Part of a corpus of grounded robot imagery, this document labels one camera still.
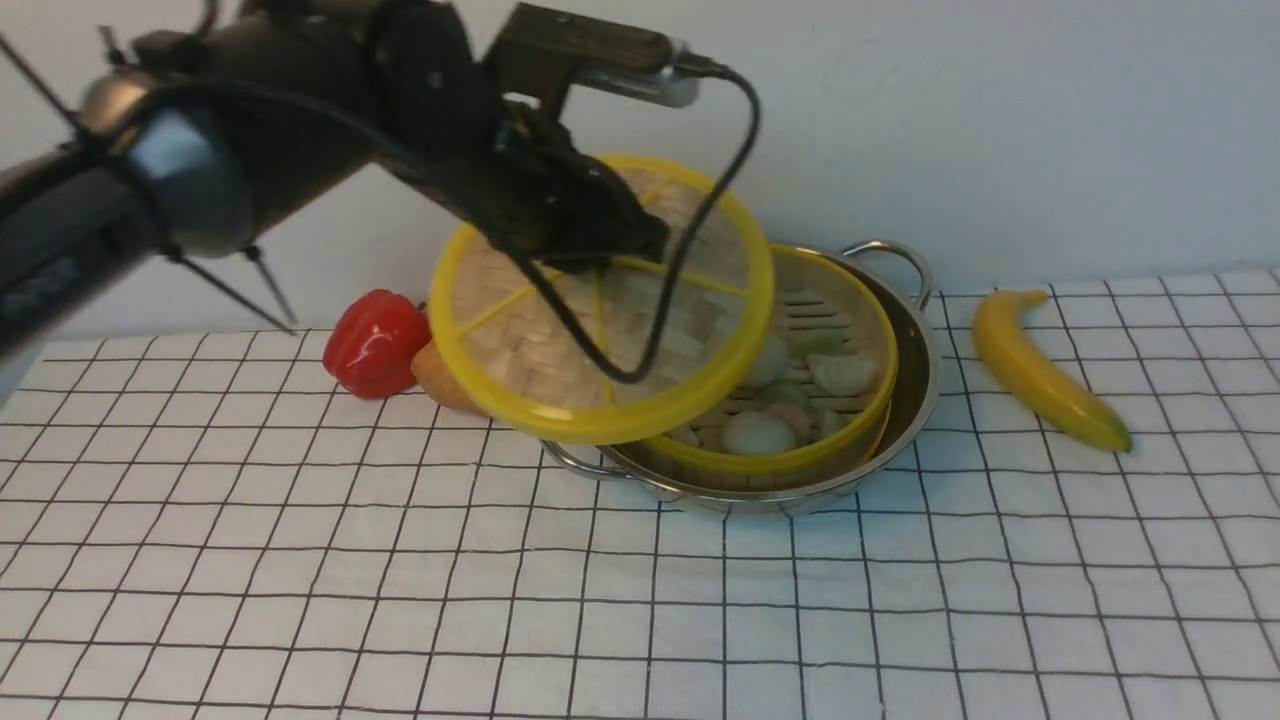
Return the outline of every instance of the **toy bell pepper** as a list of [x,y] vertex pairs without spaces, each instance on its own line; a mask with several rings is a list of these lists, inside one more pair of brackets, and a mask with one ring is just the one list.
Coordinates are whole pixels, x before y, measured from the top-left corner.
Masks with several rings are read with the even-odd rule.
[[426,315],[403,295],[375,290],[343,313],[324,369],[351,395],[380,400],[412,387],[413,355],[431,342]]

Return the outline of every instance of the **bamboo steamer lid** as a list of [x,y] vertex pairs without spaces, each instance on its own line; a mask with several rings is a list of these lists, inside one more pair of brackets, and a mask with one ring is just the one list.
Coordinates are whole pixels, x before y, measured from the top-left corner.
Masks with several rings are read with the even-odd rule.
[[[663,160],[603,160],[668,223],[669,255],[712,181]],[[635,368],[666,260],[621,256],[581,275],[539,269],[596,346],[620,368]],[[494,418],[543,439],[616,445],[687,423],[733,391],[768,332],[773,282],[763,231],[724,193],[690,249],[657,361],[640,383],[602,373],[515,263],[468,225],[436,265],[428,313],[440,356]]]

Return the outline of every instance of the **toy banana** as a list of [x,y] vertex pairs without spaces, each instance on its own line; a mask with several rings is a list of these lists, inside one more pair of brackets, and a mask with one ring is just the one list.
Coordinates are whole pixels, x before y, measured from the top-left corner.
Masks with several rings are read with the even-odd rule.
[[973,320],[978,355],[1000,384],[1068,436],[1112,452],[1128,452],[1133,438],[1106,402],[1044,357],[1023,333],[1023,314],[1048,299],[1043,290],[997,291],[983,299]]

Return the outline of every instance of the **grid pattern tablecloth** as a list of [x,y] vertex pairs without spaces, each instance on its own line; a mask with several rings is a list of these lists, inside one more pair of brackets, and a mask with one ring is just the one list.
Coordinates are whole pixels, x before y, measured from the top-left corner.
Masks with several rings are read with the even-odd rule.
[[1280,283],[1057,287],[1037,342],[1135,430],[943,397],[831,510],[593,484],[326,334],[51,345],[0,415],[0,717],[1088,719],[1280,707]]

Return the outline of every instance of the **stainless steel pot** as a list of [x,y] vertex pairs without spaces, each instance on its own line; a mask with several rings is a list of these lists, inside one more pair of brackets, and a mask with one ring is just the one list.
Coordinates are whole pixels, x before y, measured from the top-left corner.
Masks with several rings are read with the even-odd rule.
[[[863,281],[884,306],[890,322],[893,324],[899,346],[899,377],[893,387],[893,406],[888,427],[870,460],[858,468],[850,468],[849,471],[840,475],[803,487],[783,491],[730,492],[690,486],[655,473],[632,460],[626,445],[599,448],[608,460],[617,464],[617,468],[584,461],[563,446],[544,441],[543,447],[547,448],[547,452],[564,468],[582,477],[594,480],[640,482],[659,500],[676,507],[712,511],[721,515],[803,515],[856,491],[872,473],[906,450],[937,404],[938,386],[942,380],[941,359],[933,332],[922,315],[933,290],[933,274],[918,252],[904,245],[883,240],[855,245],[841,252],[804,245],[797,247],[805,252],[820,255],[858,275],[858,279]],[[897,255],[915,268],[919,275],[919,288],[914,301],[904,299],[883,281],[852,263],[854,259],[868,252]]]

